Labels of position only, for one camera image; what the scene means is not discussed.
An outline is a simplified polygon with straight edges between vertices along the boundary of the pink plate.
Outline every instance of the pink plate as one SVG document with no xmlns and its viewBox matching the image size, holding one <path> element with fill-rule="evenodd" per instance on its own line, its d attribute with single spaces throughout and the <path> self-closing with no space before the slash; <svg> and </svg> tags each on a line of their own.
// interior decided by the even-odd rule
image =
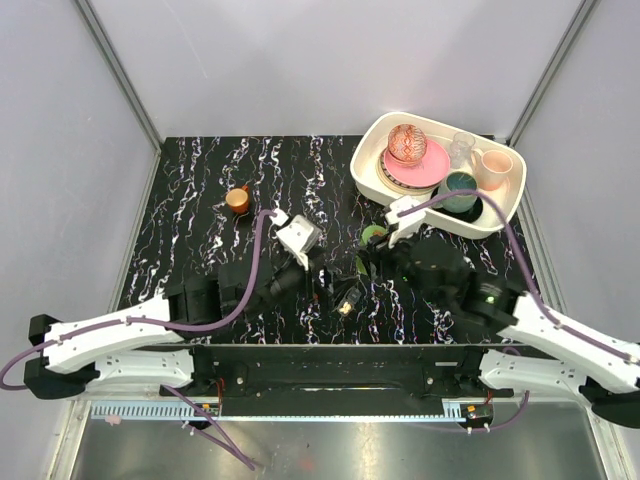
<svg viewBox="0 0 640 480">
<path fill-rule="evenodd" d="M 427 153 L 415 167 L 399 165 L 389 153 L 384 152 L 384 166 L 397 181 L 415 188 L 426 188 L 441 182 L 449 172 L 449 154 L 433 140 L 427 139 Z"/>
</svg>

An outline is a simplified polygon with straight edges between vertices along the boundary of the white wall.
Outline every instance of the white wall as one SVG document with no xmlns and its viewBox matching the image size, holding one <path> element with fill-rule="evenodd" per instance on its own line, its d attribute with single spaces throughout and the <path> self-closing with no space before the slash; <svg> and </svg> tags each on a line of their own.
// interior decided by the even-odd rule
<svg viewBox="0 0 640 480">
<path fill-rule="evenodd" d="M 516 146 L 569 314 L 640 341 L 640 3 L 601 2 Z M 640 459 L 640 432 L 628 432 Z"/>
<path fill-rule="evenodd" d="M 579 0 L 92 0 L 163 136 L 507 136 Z"/>
<path fill-rule="evenodd" d="M 72 2 L 0 2 L 0 43 L 4 363 L 32 315 L 106 312 L 153 151 Z M 0 406 L 0 477 L 41 478 L 62 403 L 0 391 Z"/>
</svg>

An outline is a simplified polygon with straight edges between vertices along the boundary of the dish rack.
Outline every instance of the dish rack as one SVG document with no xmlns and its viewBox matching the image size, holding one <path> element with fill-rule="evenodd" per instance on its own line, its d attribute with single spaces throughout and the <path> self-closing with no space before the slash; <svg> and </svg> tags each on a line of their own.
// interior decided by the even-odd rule
<svg viewBox="0 0 640 480">
<path fill-rule="evenodd" d="M 402 197 L 403 194 L 391 190 L 380 180 L 376 162 L 387 146 L 389 132 L 393 127 L 402 123 L 410 123 L 417 126 L 425 133 L 427 138 L 438 142 L 446 150 L 449 149 L 453 136 L 458 132 L 464 131 L 410 113 L 391 112 L 381 116 L 360 141 L 351 158 L 350 169 L 358 190 L 365 197 L 384 206 L 388 206 L 394 200 Z M 483 151 L 500 150 L 513 160 L 513 168 L 500 188 L 493 191 L 481 190 L 495 200 L 507 218 L 511 220 L 516 213 L 524 192 L 527 164 L 522 156 L 512 148 L 478 135 L 474 135 L 474 137 L 476 139 L 474 147 Z M 431 193 L 415 195 L 415 197 L 426 201 L 431 198 Z M 482 215 L 473 223 L 458 220 L 430 208 L 427 209 L 427 222 L 436 228 L 474 240 L 488 237 L 504 228 L 498 216 L 488 205 L 484 206 Z"/>
</svg>

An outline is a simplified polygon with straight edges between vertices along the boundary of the green cup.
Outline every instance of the green cup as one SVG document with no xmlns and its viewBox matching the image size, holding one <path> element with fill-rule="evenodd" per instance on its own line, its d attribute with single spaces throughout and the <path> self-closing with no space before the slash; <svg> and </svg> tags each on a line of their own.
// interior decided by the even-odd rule
<svg viewBox="0 0 640 480">
<path fill-rule="evenodd" d="M 438 195 L 455 192 L 456 190 L 477 190 L 476 179 L 465 172 L 453 172 L 447 175 L 438 188 Z M 471 210 L 478 197 L 475 195 L 456 195 L 442 200 L 435 205 L 436 208 L 444 208 L 451 213 L 464 213 Z"/>
</svg>

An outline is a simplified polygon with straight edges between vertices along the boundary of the orange cup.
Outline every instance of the orange cup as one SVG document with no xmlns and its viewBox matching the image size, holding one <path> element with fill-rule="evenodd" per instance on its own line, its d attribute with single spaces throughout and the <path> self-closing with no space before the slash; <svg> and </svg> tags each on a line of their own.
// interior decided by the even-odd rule
<svg viewBox="0 0 640 480">
<path fill-rule="evenodd" d="M 225 200 L 234 213 L 240 215 L 247 213 L 249 210 L 249 187 L 245 185 L 242 188 L 234 188 L 227 193 Z"/>
</svg>

